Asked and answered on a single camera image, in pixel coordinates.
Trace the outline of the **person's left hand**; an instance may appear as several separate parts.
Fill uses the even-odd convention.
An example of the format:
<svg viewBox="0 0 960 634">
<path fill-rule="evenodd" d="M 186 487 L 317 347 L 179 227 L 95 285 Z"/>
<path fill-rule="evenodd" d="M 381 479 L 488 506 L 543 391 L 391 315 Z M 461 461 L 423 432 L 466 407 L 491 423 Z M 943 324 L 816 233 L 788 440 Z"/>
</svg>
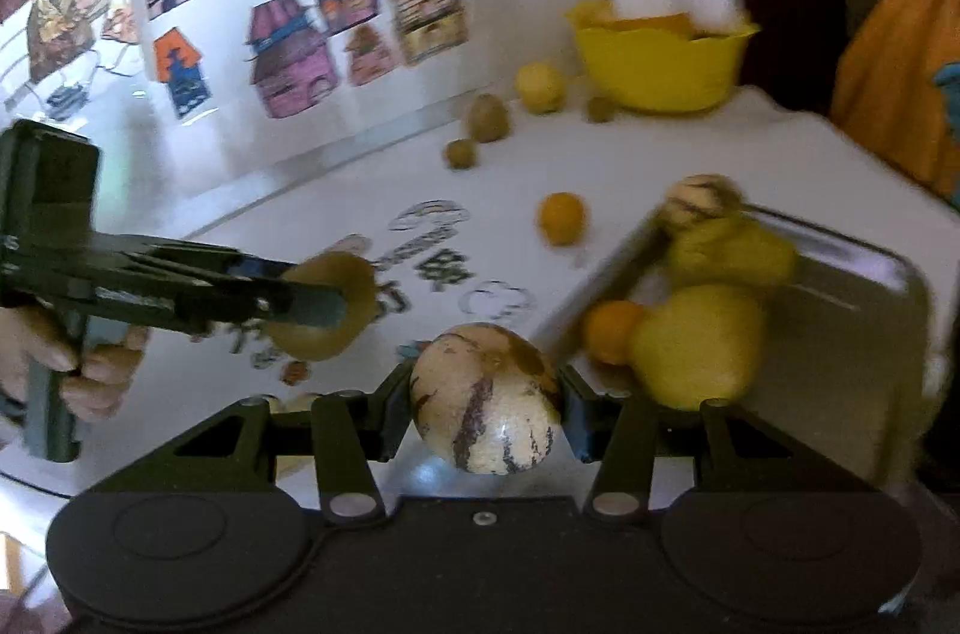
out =
<svg viewBox="0 0 960 634">
<path fill-rule="evenodd" d="M 23 402 L 29 366 L 39 364 L 65 374 L 60 397 L 76 418 L 103 421 L 121 408 L 148 340 L 148 329 L 132 325 L 119 345 L 98 345 L 80 354 L 46 309 L 3 308 L 2 392 Z"/>
</svg>

